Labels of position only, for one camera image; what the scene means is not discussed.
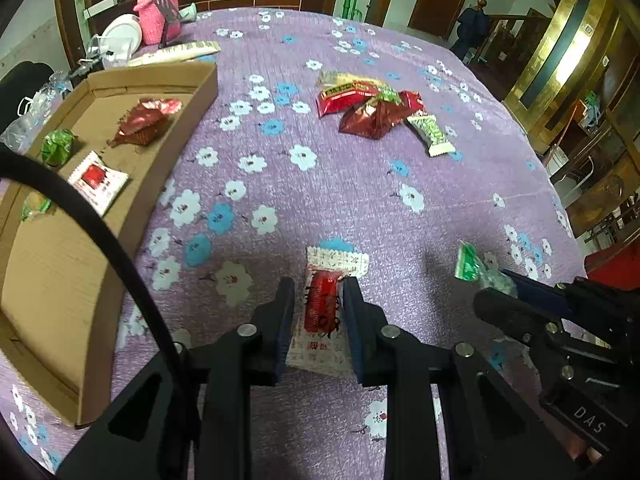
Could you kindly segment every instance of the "green snack bar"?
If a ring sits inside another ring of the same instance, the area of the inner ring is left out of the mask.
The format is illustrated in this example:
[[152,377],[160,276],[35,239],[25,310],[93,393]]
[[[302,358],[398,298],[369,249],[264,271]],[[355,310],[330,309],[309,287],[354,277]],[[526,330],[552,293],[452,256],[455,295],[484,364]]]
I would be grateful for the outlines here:
[[429,156],[443,155],[444,153],[456,151],[455,146],[451,144],[447,136],[440,131],[436,123],[435,115],[429,115],[419,111],[407,117],[406,120],[426,143]]
[[48,166],[62,166],[71,157],[76,136],[70,130],[54,130],[44,136],[41,157]]

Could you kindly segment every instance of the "snack packet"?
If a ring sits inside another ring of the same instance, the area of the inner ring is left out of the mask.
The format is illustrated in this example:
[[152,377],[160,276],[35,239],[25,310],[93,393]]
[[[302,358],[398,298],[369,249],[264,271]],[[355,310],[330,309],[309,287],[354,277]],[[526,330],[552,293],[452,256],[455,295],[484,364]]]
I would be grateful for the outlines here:
[[458,248],[455,277],[466,282],[479,282],[480,288],[491,287],[514,298],[518,297],[515,282],[499,270],[488,269],[476,254],[476,248],[466,242],[461,241]]

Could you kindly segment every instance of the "green snack packet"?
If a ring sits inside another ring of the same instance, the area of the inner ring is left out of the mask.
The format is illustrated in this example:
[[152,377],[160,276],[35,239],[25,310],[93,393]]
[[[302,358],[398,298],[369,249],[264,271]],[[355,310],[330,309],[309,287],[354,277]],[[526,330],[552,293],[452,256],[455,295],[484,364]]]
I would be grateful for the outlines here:
[[418,132],[420,138],[427,145],[429,156],[443,155],[444,153],[456,151],[455,146],[451,144],[447,136],[440,131],[436,123],[435,115],[418,111],[412,116],[407,117],[406,121]]
[[499,270],[487,269],[478,258],[476,248],[466,242],[460,242],[455,277],[466,282],[480,282],[480,288],[494,288],[514,298],[518,297],[515,282]]
[[62,166],[71,157],[76,136],[70,130],[54,130],[42,141],[42,161],[48,166]]

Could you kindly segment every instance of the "green candy wrapper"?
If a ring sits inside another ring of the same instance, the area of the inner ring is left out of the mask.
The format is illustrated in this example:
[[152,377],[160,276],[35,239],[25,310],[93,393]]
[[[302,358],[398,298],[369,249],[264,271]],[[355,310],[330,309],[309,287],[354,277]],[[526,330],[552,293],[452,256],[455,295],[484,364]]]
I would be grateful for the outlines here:
[[54,130],[42,141],[42,161],[48,166],[62,166],[71,157],[76,136],[70,130]]
[[487,269],[478,258],[476,248],[466,242],[460,242],[458,248],[455,277],[466,282],[480,282],[480,288],[491,287],[514,298],[518,297],[515,282],[499,270]]

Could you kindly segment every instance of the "plastic bag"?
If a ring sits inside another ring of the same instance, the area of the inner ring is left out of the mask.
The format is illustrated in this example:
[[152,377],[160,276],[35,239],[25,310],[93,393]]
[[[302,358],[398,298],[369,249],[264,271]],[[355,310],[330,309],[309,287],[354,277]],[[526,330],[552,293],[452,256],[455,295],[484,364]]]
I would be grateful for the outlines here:
[[47,123],[53,112],[71,92],[71,83],[63,72],[54,72],[42,88],[36,92],[28,111],[7,126],[0,134],[0,142],[4,142],[12,152],[23,155],[33,144],[40,129]]

